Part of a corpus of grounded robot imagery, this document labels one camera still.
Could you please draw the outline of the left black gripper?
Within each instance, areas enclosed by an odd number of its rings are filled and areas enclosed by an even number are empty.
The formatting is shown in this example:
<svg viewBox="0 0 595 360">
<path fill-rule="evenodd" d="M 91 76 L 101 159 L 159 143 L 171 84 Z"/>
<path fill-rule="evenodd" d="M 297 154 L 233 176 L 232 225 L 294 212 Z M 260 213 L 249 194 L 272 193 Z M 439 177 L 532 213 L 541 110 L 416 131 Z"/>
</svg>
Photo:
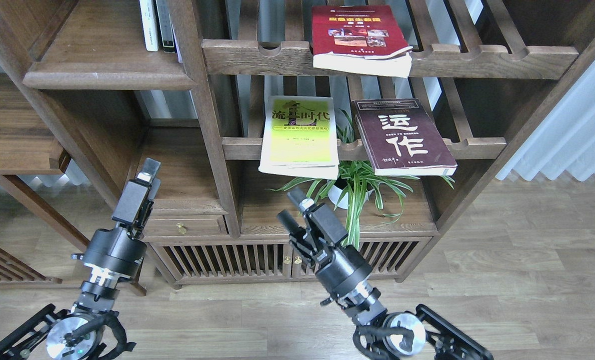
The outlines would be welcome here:
<svg viewBox="0 0 595 360">
<path fill-rule="evenodd" d="M 142 238 L 160 187 L 156 178 L 160 168 L 161 162 L 146 158 L 137 178 L 124 186 L 112 214 L 115 227 L 97 229 L 85 253 L 72 255 L 91 268 L 90 281 L 130 280 L 136 276 L 146 253 Z"/>
</svg>

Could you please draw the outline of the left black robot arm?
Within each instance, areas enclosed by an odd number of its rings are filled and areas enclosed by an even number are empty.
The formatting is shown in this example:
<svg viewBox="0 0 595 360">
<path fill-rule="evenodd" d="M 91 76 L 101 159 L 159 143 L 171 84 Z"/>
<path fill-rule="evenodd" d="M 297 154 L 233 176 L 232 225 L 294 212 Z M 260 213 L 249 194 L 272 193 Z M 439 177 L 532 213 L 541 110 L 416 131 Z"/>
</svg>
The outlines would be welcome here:
<svg viewBox="0 0 595 360">
<path fill-rule="evenodd" d="M 85 253 L 74 258 L 91 269 L 71 310 L 49 304 L 0 341 L 0 360 L 25 360 L 42 342 L 55 360 L 114 360 L 135 348 L 113 305 L 117 285 L 135 278 L 147 250 L 144 228 L 160 187 L 161 163 L 146 158 L 129 180 L 112 214 L 115 227 L 95 231 Z"/>
</svg>

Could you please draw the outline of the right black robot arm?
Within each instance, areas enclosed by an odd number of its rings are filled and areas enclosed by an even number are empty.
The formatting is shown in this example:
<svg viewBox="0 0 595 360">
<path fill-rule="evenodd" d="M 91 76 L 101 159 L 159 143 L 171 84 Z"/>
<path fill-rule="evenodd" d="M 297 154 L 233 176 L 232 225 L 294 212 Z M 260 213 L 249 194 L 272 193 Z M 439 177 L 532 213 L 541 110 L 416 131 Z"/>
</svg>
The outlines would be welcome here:
<svg viewBox="0 0 595 360">
<path fill-rule="evenodd" d="M 493 355 L 476 340 L 428 306 L 415 312 L 388 313 L 379 301 L 380 291 L 368 283 L 372 267 L 353 246 L 330 207 L 315 203 L 295 187 L 288 198 L 300 210 L 305 226 L 283 210 L 277 218 L 288 230 L 291 246 L 300 253 L 328 292 L 321 306 L 337 303 L 355 325 L 355 348 L 371 360 L 400 360 L 430 344 L 437 360 L 492 360 Z"/>
</svg>

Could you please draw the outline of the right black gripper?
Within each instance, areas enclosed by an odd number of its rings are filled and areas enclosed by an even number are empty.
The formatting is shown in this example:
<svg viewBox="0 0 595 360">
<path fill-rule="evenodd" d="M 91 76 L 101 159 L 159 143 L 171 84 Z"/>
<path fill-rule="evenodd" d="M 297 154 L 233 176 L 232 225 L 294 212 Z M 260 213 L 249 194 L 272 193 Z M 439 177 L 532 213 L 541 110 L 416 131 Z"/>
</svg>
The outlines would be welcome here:
<svg viewBox="0 0 595 360">
<path fill-rule="evenodd" d="M 315 204 L 299 187 L 293 187 L 287 196 L 306 224 L 301 227 L 288 210 L 277 214 L 290 236 L 291 246 L 315 272 L 332 300 L 348 297 L 357 285 L 366 282 L 371 265 L 354 246 L 343 246 L 348 232 L 325 203 Z"/>
</svg>

